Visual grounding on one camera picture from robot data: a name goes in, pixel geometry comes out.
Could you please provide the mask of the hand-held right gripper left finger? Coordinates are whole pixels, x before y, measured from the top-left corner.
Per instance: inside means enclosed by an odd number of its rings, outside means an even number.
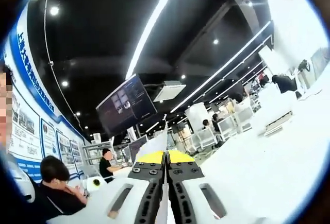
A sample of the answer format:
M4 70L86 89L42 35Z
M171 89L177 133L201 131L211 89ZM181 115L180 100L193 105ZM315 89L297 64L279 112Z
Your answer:
M127 177L119 177L90 194L85 208L48 223L156 223L162 200L166 154L147 154Z

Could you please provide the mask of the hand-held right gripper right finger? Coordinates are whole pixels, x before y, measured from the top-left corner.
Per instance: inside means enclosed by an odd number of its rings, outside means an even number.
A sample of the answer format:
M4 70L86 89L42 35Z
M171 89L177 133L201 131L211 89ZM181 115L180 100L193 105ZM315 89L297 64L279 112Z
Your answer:
M258 223L227 189L207 178L194 158L166 154L168 196L176 223Z

